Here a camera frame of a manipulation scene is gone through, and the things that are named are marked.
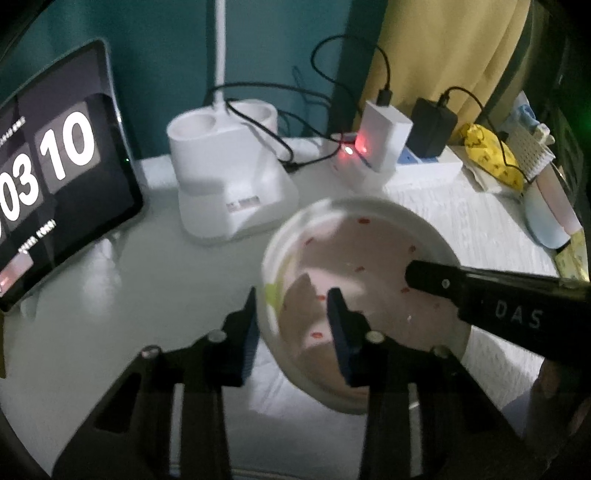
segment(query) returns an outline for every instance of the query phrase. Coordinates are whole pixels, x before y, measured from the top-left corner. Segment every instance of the white container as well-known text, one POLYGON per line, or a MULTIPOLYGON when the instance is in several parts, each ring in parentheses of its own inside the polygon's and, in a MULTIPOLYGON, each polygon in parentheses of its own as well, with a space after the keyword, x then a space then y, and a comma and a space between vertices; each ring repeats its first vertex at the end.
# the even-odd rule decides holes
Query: white container
POLYGON ((536 180, 525 192, 523 205, 527 225, 539 243, 547 248, 560 248, 570 240, 540 193, 536 180))
MULTIPOLYGON (((260 100, 235 108, 277 132, 277 110, 260 100)), ((271 228, 296 211, 299 195, 277 161, 275 140, 225 109, 183 113, 167 127, 185 230, 202 242, 271 228)))
POLYGON ((283 224, 265 251, 257 312, 261 336, 292 383, 334 410, 366 411, 367 389, 348 387, 338 369, 326 317, 332 287, 372 328, 413 348, 445 344, 462 358, 470 326, 451 302, 407 287, 411 260, 459 265, 429 223, 385 200, 326 199, 283 224))
POLYGON ((547 165, 537 176, 535 182, 542 197, 558 223, 564 228, 564 231, 569 235, 573 235, 581 230, 582 226, 577 214, 574 212, 552 165, 547 165))

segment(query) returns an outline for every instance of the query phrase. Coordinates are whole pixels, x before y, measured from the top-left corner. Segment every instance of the white table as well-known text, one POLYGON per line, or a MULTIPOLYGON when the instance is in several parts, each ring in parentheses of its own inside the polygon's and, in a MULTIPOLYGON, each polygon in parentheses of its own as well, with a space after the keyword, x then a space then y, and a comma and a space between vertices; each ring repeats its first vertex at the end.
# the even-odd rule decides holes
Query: white table
MULTIPOLYGON (((318 154, 312 141, 294 144, 299 160, 318 154)), ((33 321, 18 313, 5 321, 8 378, 0 381, 0 404, 47 472, 143 346, 185 347, 241 308, 272 235, 196 245, 181 230, 170 159, 141 164, 149 205, 130 227, 119 261, 109 257, 105 245, 95 246, 45 284, 33 321)), ((351 195, 326 163, 302 169, 294 181, 301 206, 351 195)), ((556 274, 548 253, 527 233, 517 202, 477 193, 463 173, 447 186, 388 196, 432 223, 463 265, 556 274)), ((464 358, 500 407, 530 386, 540 362, 478 330, 464 358)), ((234 467, 356 478, 365 419, 328 410, 294 388, 264 346, 248 385, 226 389, 225 402, 234 467)))

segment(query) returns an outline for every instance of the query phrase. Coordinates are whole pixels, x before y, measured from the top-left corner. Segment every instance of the number 10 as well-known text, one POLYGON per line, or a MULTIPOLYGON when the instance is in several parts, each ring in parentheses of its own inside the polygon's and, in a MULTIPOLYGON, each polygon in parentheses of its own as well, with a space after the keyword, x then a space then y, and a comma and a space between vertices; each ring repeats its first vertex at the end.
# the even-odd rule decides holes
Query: number 10
MULTIPOLYGON (((95 154, 95 137, 92 134, 92 127, 86 116, 82 112, 72 112, 68 115, 64 122, 62 135, 64 149, 66 150, 69 159, 76 165, 86 165, 92 159, 92 155, 95 154), (74 146, 73 139, 74 125, 76 124, 80 125, 84 144, 82 152, 80 153, 74 146)), ((47 155, 47 152, 49 152, 53 170, 56 172, 58 180, 65 179, 66 172, 64 171, 64 164, 61 162, 60 151, 57 148, 56 135, 52 129, 49 129, 45 135, 43 135, 40 150, 41 155, 43 156, 47 155)))

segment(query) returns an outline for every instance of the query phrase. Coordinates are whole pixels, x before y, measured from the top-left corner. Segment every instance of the power strip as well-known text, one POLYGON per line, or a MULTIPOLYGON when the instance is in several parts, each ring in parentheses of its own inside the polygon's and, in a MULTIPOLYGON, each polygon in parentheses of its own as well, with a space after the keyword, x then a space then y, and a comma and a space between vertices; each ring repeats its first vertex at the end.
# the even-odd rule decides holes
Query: power strip
MULTIPOLYGON (((346 134, 351 140, 355 134, 346 134)), ((338 141, 340 134, 331 136, 338 141)), ((326 152, 334 149, 332 142, 326 142, 326 152)), ((359 156, 352 145, 342 145, 331 159, 331 168, 351 190, 371 194, 391 189, 421 188, 451 183, 462 169, 462 161, 450 147, 445 147, 437 158, 417 158, 407 147, 398 157, 396 171, 385 179, 374 172, 359 156)))

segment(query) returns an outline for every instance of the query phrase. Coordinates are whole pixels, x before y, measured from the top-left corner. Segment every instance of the yellow packet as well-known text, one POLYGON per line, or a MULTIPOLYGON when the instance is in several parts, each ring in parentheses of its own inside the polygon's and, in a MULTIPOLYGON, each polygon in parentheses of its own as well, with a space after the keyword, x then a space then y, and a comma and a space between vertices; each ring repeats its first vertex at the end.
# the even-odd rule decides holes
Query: yellow packet
POLYGON ((581 228, 570 238, 570 244, 554 257, 558 273, 563 278, 589 281, 587 245, 581 228))
MULTIPOLYGON (((460 129, 460 135, 464 139, 464 148, 470 160, 501 183, 520 193, 523 191, 523 175, 516 168, 505 165, 499 140, 493 132, 478 124, 466 124, 460 129)), ((513 152, 504 142, 503 149, 507 165, 518 167, 513 152)))

